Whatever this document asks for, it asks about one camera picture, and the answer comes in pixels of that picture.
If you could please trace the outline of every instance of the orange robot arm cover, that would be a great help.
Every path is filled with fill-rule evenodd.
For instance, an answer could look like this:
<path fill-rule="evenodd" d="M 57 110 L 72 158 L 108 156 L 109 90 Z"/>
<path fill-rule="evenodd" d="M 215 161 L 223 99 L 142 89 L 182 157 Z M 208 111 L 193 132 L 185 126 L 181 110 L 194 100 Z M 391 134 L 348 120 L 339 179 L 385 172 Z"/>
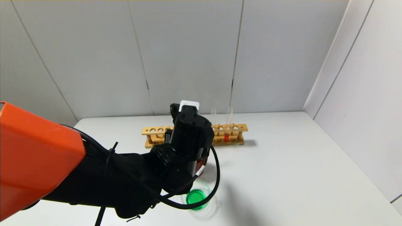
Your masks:
<path fill-rule="evenodd" d="M 84 157 L 78 132 L 0 102 L 0 221 L 52 192 Z"/>

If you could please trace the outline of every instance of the petri dish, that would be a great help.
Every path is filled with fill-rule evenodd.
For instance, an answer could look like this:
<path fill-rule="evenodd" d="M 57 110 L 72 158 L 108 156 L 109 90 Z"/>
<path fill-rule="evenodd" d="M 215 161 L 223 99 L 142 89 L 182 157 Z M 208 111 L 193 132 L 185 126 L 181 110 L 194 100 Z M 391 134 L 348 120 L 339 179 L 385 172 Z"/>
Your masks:
<path fill-rule="evenodd" d="M 188 194 L 181 195 L 181 200 L 183 204 L 193 204 L 205 199 L 210 193 L 211 190 L 208 184 L 201 180 L 195 180 L 190 192 Z M 208 203 L 209 202 L 197 208 L 191 209 L 191 211 L 202 210 L 208 206 Z"/>

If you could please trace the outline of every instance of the black cable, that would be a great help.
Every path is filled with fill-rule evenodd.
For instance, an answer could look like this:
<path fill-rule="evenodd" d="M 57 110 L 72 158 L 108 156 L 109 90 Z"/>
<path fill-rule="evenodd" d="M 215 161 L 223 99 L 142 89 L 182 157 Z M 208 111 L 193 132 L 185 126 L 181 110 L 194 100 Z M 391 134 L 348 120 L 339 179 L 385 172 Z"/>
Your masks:
<path fill-rule="evenodd" d="M 82 132 L 82 131 L 80 131 L 80 130 L 78 130 L 78 129 L 75 129 L 75 128 L 73 128 L 73 127 L 70 127 L 70 126 L 67 126 L 67 127 L 72 128 L 72 129 L 76 130 L 77 132 L 79 132 L 80 135 L 82 136 L 82 138 L 83 138 L 84 140 L 86 140 L 87 142 L 91 143 L 93 146 L 98 147 L 99 149 L 107 150 L 107 149 L 105 149 L 102 145 L 100 145 L 95 139 L 93 139 L 92 137 L 90 137 L 90 136 L 87 135 L 86 133 L 84 133 L 84 132 Z M 169 205 L 169 206 L 171 206 L 171 207 L 177 208 L 177 209 L 181 209 L 181 210 L 190 210 L 190 209 L 194 209 L 194 208 L 200 207 L 200 206 L 206 204 L 207 202 L 209 202 L 209 201 L 212 199 L 212 197 L 215 195 L 215 193 L 216 193 L 216 191 L 217 191 L 217 189 L 218 189 L 218 187 L 219 187 L 219 182 L 220 182 L 219 160 L 218 160 L 218 156 L 217 156 L 217 154 L 216 154 L 215 148 L 214 148 L 212 145 L 211 145 L 211 149 L 212 149 L 212 153 L 213 153 L 213 155 L 214 155 L 214 157 L 215 157 L 215 162 L 216 162 L 216 174 L 217 174 L 217 175 L 216 175 L 215 186 L 213 187 L 211 193 L 210 193 L 205 199 L 203 199 L 203 200 L 201 200 L 201 201 L 199 201 L 199 202 L 193 203 L 193 204 L 180 204 L 180 203 L 174 202 L 174 201 L 172 201 L 172 200 L 169 200 L 169 199 L 166 198 L 166 197 L 169 197 L 170 195 L 172 195 L 171 193 L 165 195 L 166 197 L 164 197 L 164 196 L 162 196 L 162 195 L 156 193 L 154 190 L 152 190 L 150 187 L 148 187 L 148 185 L 146 185 L 143 181 L 139 180 L 137 177 L 133 176 L 131 173 L 126 172 L 126 171 L 122 168 L 122 166 L 121 166 L 120 164 L 115 163 L 114 166 L 117 167 L 117 168 L 118 168 L 124 175 L 126 175 L 129 179 L 131 179 L 131 180 L 130 180 L 131 183 L 134 183 L 134 181 L 137 182 L 137 183 L 140 184 L 149 194 L 151 194 L 154 198 L 156 198 L 158 201 L 160 201 L 160 202 L 162 202 L 162 203 L 164 203 L 164 204 L 166 204 L 166 205 Z"/>
<path fill-rule="evenodd" d="M 103 218 L 103 214 L 105 213 L 106 208 L 101 207 L 98 213 L 98 217 L 96 218 L 95 226 L 100 226 Z"/>
<path fill-rule="evenodd" d="M 116 148 L 117 144 L 118 144 L 118 142 L 116 142 L 116 143 L 114 144 L 113 148 L 110 149 L 110 151 L 109 151 L 109 154 L 108 154 L 107 159 L 106 159 L 105 168 L 104 168 L 104 170 L 103 170 L 102 177 L 104 177 L 104 176 L 106 175 L 107 167 L 108 167 L 109 162 L 110 162 L 110 156 L 112 156 L 111 153 L 114 153 L 114 152 L 115 152 L 115 148 Z M 102 206 L 102 207 L 100 208 L 99 213 L 98 213 L 98 217 L 96 218 L 95 226 L 100 226 L 100 225 L 101 225 L 102 218 L 103 218 L 103 214 L 105 213 L 105 210 L 106 210 L 106 207 L 105 207 L 105 206 Z"/>
<path fill-rule="evenodd" d="M 71 127 L 71 126 L 69 126 L 69 125 L 63 125 L 63 126 L 68 127 L 68 128 L 70 128 L 70 129 L 73 129 L 73 130 L 77 131 L 77 132 L 81 135 L 81 137 L 82 137 L 84 140 L 86 140 L 88 143 L 92 144 L 95 148 L 98 148 L 98 149 L 100 149 L 100 150 L 108 151 L 108 150 L 107 150 L 106 148 L 104 148 L 100 143 L 98 143 L 94 138 L 92 138 L 92 137 L 89 136 L 88 134 L 82 132 L 81 130 L 76 129 L 76 128 L 74 128 L 74 127 Z"/>
<path fill-rule="evenodd" d="M 157 200 L 159 200 L 160 202 L 169 205 L 171 207 L 177 208 L 177 209 L 181 209 L 181 210 L 190 210 L 190 209 L 194 209 L 197 207 L 200 207 L 201 205 L 206 204 L 207 202 L 209 202 L 212 197 L 215 195 L 218 186 L 219 186 L 219 181 L 220 181 L 220 168 L 219 168 L 219 161 L 218 161 L 218 157 L 215 151 L 215 148 L 211 145 L 211 149 L 213 152 L 213 155 L 215 157 L 215 161 L 216 161 L 216 182 L 215 182 L 215 186 L 213 187 L 213 190 L 211 191 L 211 193 L 203 200 L 193 203 L 193 204 L 179 204 L 177 202 L 174 202 L 172 200 L 169 200 L 165 197 L 163 197 L 162 195 L 156 193 L 154 190 L 152 190 L 151 188 L 149 188 L 143 181 L 139 180 L 138 178 L 136 178 L 135 176 L 133 176 L 132 174 L 130 174 L 129 172 L 126 172 L 125 170 L 122 169 L 122 167 L 119 164 L 115 164 L 115 166 L 120 169 L 122 171 L 122 173 L 124 175 L 126 175 L 130 180 L 130 182 L 134 183 L 137 182 L 138 184 L 140 184 L 149 194 L 151 194 L 153 197 L 155 197 Z"/>

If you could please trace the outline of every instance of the glass test tube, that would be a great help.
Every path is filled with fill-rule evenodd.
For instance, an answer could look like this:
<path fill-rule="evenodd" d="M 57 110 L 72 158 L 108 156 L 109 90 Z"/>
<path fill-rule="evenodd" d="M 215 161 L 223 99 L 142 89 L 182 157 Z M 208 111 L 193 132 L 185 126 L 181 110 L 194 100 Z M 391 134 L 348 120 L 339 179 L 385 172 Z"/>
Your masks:
<path fill-rule="evenodd" d="M 211 115 L 212 115 L 211 124 L 212 124 L 212 126 L 215 126 L 216 125 L 216 107 L 212 108 Z"/>
<path fill-rule="evenodd" d="M 226 119 L 226 129 L 230 129 L 232 119 L 233 119 L 233 107 L 230 106 L 228 108 L 228 117 Z M 225 132 L 225 137 L 224 137 L 225 142 L 229 141 L 229 135 L 230 135 L 230 132 Z"/>

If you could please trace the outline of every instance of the wooden test tube rack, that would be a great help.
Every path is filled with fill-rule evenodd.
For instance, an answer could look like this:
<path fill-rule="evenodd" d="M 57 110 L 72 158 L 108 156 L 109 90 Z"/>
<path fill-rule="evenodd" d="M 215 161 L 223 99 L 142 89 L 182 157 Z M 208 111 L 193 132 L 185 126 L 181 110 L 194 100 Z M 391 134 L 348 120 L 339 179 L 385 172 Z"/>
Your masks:
<path fill-rule="evenodd" d="M 152 148 L 154 145 L 163 144 L 165 142 L 165 131 L 173 129 L 173 126 L 144 127 L 142 135 L 147 136 L 145 148 Z M 231 125 L 212 125 L 215 132 L 212 145 L 241 145 L 244 144 L 243 132 L 248 131 L 246 124 Z M 229 140 L 225 141 L 225 133 L 229 134 Z"/>

